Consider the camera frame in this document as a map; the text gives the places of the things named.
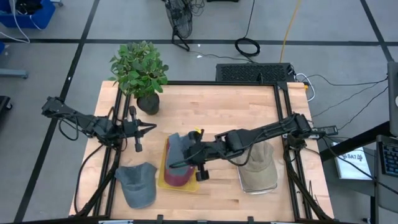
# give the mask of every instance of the yellow cable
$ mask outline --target yellow cable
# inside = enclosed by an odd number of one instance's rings
[[[282,59],[284,57],[284,52],[285,52],[286,39],[287,39],[287,36],[289,34],[290,28],[292,28],[292,24],[293,24],[294,18],[296,17],[296,12],[299,9],[300,4],[301,4],[301,0],[297,0],[296,8],[294,9],[293,16],[292,16],[292,18],[290,20],[289,27],[287,28],[287,31],[286,31],[286,34],[285,34],[284,43],[282,45],[282,51],[280,52],[279,63],[282,63]]]

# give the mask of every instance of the baseball cap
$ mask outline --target baseball cap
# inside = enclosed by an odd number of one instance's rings
[[[180,187],[185,185],[191,178],[194,167],[184,166],[180,168],[170,168],[169,165],[183,161],[183,152],[189,148],[193,143],[191,142],[188,135],[180,137],[178,133],[172,134],[167,140],[166,150],[166,166],[164,179],[166,183],[174,187]]]
[[[255,143],[245,166],[238,167],[242,188],[245,192],[256,192],[276,188],[278,175],[272,157],[274,149],[268,142]],[[233,161],[242,164],[249,150]]]
[[[145,162],[138,166],[119,167],[115,178],[121,185],[124,198],[131,208],[144,208],[156,198],[156,167]]]

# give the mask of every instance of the green leaves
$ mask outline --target green leaves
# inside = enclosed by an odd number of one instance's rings
[[[138,60],[132,62],[132,67],[135,70],[142,71],[142,65],[138,62]]]
[[[162,87],[160,87],[160,85],[157,83],[157,81],[156,81],[156,79],[152,79],[151,80],[151,82],[152,82],[152,87],[154,87],[154,89],[156,90],[156,91],[158,91],[159,93],[163,93],[163,89],[162,89]]]
[[[129,76],[131,79],[134,79],[134,78],[138,78],[139,74],[136,71],[131,71],[131,72],[129,72]]]
[[[116,58],[116,56],[113,56],[109,62],[114,62],[114,61],[117,61],[117,60],[118,59]]]
[[[165,71],[169,66],[163,65],[160,53],[151,42],[120,45],[118,54],[109,62],[114,77],[108,80],[118,83],[125,95],[137,98],[162,93],[161,85],[167,84]]]
[[[167,84],[167,77],[163,76],[159,78],[160,84],[166,85]]]

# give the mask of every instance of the gray floor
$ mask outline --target gray floor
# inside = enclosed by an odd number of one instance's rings
[[[95,0],[63,0],[47,29],[27,30],[32,39],[80,39]],[[398,42],[395,0],[367,0],[385,41]],[[248,37],[257,40],[282,40],[294,10],[294,0],[257,0]],[[251,1],[207,3],[201,17],[193,18],[189,39],[234,40],[246,31]],[[14,37],[17,30],[0,26]],[[160,0],[99,0],[88,39],[170,39],[171,28]],[[303,0],[289,34],[289,40],[376,42],[360,0]],[[8,44],[0,55],[0,67],[26,69],[29,78],[0,78],[0,95],[12,98],[0,132],[0,223],[12,222],[32,173],[50,120],[40,115],[47,96],[60,94],[78,42],[75,44]],[[100,85],[111,76],[109,59],[118,44],[85,44],[67,95],[67,104],[82,113],[93,113]],[[230,59],[198,57],[170,44],[157,44],[170,80],[214,80],[217,63],[240,63]],[[195,44],[192,50],[205,54],[241,57],[231,44]],[[257,62],[278,62],[281,46],[262,45]],[[398,58],[398,47],[389,47]],[[375,46],[288,45],[285,62],[297,73],[320,74],[334,83],[373,82],[386,77],[387,60]],[[330,86],[321,78],[311,81],[316,98],[310,102],[312,114],[349,97],[364,86]],[[313,119],[316,126],[342,126],[373,96],[386,87],[380,83]],[[388,119],[387,94],[376,98],[340,136],[350,137]],[[24,220],[66,217],[72,202],[78,168],[86,139],[65,139],[57,130],[43,164]],[[335,217],[359,223],[369,214],[369,197],[328,186]],[[398,215],[382,212],[383,223],[397,223]]]

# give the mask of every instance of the wooden table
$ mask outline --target wooden table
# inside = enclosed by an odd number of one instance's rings
[[[104,116],[114,105],[117,88],[112,82],[103,82],[95,115]],[[292,109],[310,119],[307,98],[302,83],[288,83]],[[281,102],[284,102],[280,91]],[[141,110],[137,117],[157,127],[141,139],[143,151],[136,153],[134,138],[128,140],[127,149],[121,154],[121,166],[134,166],[150,162],[159,168],[167,136],[184,135],[195,127],[205,130],[204,141],[214,140],[214,135],[230,129],[252,129],[278,120],[274,89],[269,86],[192,86],[167,85],[160,94],[160,111],[148,116]],[[181,192],[157,188],[154,204],[144,209],[132,209],[124,199],[121,185],[116,182],[111,218],[156,219],[163,214],[165,220],[224,220],[245,221],[253,216],[255,221],[294,220],[285,163],[282,158],[280,137],[270,139],[274,147],[274,160],[278,172],[277,188],[265,195],[249,195],[241,190],[235,166],[224,160],[206,163],[210,180],[200,182],[197,192]],[[308,148],[318,151],[314,140],[307,140]],[[89,139],[85,157],[99,146],[96,139]],[[301,152],[304,174],[312,182],[313,194],[327,215],[333,217],[325,176],[320,157],[307,150]],[[81,209],[98,186],[104,149],[95,154],[85,166],[80,180],[78,207]],[[104,212],[108,190],[103,194],[100,213]],[[297,194],[300,216],[305,217],[302,196]]]

